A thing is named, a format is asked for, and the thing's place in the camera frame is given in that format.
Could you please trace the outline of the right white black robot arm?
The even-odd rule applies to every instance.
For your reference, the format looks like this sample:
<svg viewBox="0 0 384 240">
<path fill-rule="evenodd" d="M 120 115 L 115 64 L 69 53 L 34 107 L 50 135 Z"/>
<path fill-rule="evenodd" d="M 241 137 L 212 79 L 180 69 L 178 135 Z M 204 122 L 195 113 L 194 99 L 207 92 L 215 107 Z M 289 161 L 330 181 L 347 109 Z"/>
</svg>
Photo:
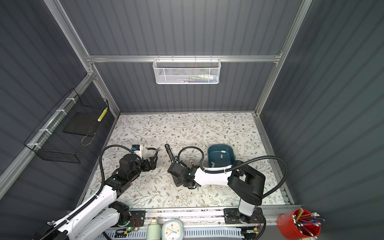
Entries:
<svg viewBox="0 0 384 240">
<path fill-rule="evenodd" d="M 255 214 L 262 217 L 261 212 L 257 211 L 257 207 L 262 204 L 264 198 L 279 189 L 288 177 L 287 164 L 276 156 L 261 156 L 245 162 L 234 161 L 233 164 L 226 167 L 204 168 L 202 166 L 204 154 L 202 154 L 199 165 L 189 168 L 180 159 L 180 155 L 173 155 L 168 144 L 165 145 L 165 148 L 171 159 L 168 173 L 173 177 L 177 187 L 183 186 L 188 189 L 208 185 L 230 187 L 240 197 L 238 210 L 235 214 L 230 214 L 230 217 L 238 219 L 244 224 L 249 223 Z M 282 179 L 266 193 L 264 193 L 265 175 L 250 166 L 251 163 L 261 160 L 276 160 L 284 167 Z"/>
</svg>

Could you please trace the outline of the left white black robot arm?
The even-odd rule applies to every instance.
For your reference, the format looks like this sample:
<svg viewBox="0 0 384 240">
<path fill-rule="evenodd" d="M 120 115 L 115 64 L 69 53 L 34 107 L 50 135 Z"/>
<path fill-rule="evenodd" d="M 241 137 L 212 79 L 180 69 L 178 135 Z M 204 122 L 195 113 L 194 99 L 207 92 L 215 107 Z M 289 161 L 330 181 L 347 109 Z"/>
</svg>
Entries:
<svg viewBox="0 0 384 240">
<path fill-rule="evenodd" d="M 72 212 L 51 224 L 45 224 L 34 235 L 35 240 L 93 240 L 114 226 L 127 227 L 130 223 L 139 227 L 140 222 L 130 215 L 130 208 L 117 199 L 131 186 L 142 172 L 154 170 L 157 166 L 158 152 L 143 159 L 141 146 L 123 147 L 128 151 L 120 159 L 120 166 L 109 178 L 105 177 L 103 155 L 113 148 L 109 145 L 99 155 L 102 182 L 99 190 Z"/>
</svg>

